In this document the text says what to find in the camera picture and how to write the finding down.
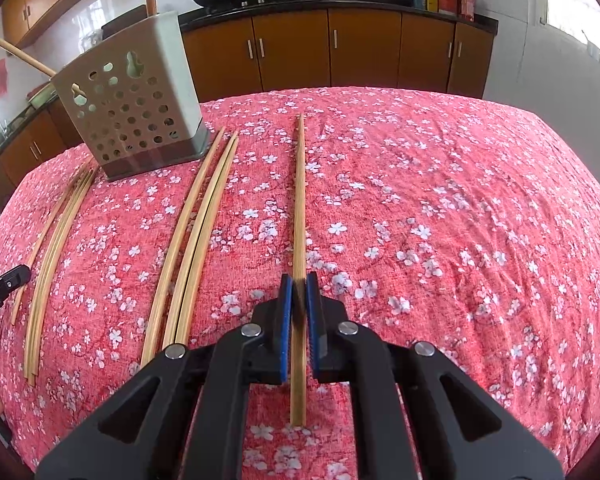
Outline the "dark bamboo chopstick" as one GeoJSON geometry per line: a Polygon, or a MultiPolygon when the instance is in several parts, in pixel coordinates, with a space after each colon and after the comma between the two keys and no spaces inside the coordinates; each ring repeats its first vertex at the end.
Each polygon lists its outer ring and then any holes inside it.
{"type": "Polygon", "coordinates": [[[291,324],[290,360],[290,423],[294,427],[306,424],[306,308],[304,282],[306,281],[306,127],[304,116],[298,118],[296,171],[294,172],[294,254],[292,280],[294,307],[291,324]]]}

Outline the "brown lower kitchen cabinets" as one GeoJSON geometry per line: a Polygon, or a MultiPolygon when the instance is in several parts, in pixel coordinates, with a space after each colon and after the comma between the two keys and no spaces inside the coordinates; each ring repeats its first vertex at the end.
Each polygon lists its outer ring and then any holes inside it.
{"type": "MultiPolygon", "coordinates": [[[[372,86],[481,98],[498,23],[384,2],[292,0],[178,18],[199,104],[260,91],[372,86]]],[[[85,144],[59,96],[0,146],[0,208],[22,179],[85,144]]]]}

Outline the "green basin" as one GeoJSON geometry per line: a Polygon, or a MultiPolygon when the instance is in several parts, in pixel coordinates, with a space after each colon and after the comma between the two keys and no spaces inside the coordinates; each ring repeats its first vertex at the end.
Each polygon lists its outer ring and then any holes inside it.
{"type": "Polygon", "coordinates": [[[47,84],[42,84],[42,86],[33,89],[28,94],[28,102],[33,108],[39,110],[49,100],[53,99],[54,96],[57,96],[55,87],[51,82],[48,82],[47,84]]]}

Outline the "red floral tablecloth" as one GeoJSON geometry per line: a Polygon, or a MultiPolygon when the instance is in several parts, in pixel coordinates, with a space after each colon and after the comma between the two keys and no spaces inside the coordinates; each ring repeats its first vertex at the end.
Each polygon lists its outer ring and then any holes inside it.
{"type": "MultiPolygon", "coordinates": [[[[189,343],[212,344],[292,265],[296,122],[306,123],[306,266],[352,320],[426,340],[571,470],[600,434],[600,184],[539,117],[408,90],[309,89],[207,103],[238,148],[189,343]]],[[[0,217],[0,274],[26,262],[87,161],[50,284],[38,377],[31,296],[0,310],[0,397],[23,463],[140,366],[163,259],[198,162],[110,182],[79,146],[30,172],[0,217]]]]}

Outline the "grey perforated utensil holder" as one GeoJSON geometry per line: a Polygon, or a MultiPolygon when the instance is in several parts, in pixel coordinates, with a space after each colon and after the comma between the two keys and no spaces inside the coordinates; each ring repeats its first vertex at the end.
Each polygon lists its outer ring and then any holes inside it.
{"type": "Polygon", "coordinates": [[[66,65],[52,84],[110,181],[208,152],[211,133],[174,12],[120,30],[66,65]]]}

